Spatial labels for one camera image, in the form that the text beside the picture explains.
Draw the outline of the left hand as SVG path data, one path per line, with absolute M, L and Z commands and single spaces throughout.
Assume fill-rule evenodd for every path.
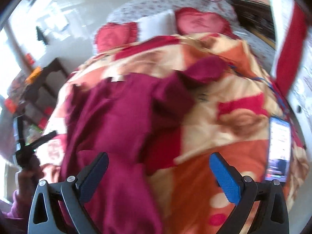
M 40 161 L 33 155 L 27 168 L 23 168 L 17 173 L 17 197 L 25 204 L 30 205 L 38 181 L 43 177 L 44 173 Z

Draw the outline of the left forearm purple sleeve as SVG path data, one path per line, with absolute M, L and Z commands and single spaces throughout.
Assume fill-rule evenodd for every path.
M 16 190 L 13 200 L 10 212 L 1 212 L 1 233 L 27 233 L 32 196 L 20 196 Z

